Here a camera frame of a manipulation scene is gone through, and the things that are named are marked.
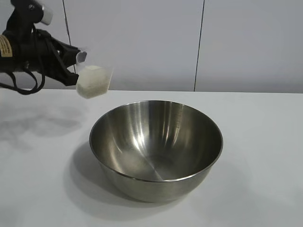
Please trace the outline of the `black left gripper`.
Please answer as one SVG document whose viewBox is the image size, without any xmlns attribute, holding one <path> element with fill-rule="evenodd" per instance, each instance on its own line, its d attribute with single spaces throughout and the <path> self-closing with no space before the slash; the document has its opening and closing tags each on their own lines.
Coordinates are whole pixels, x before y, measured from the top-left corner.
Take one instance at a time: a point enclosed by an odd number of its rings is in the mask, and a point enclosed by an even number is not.
<svg viewBox="0 0 303 227">
<path fill-rule="evenodd" d="M 52 37 L 45 30 L 34 30 L 28 42 L 23 44 L 23 58 L 29 68 L 65 86 L 75 86 L 79 75 L 68 71 L 76 64 L 78 47 L 68 45 Z"/>
</svg>

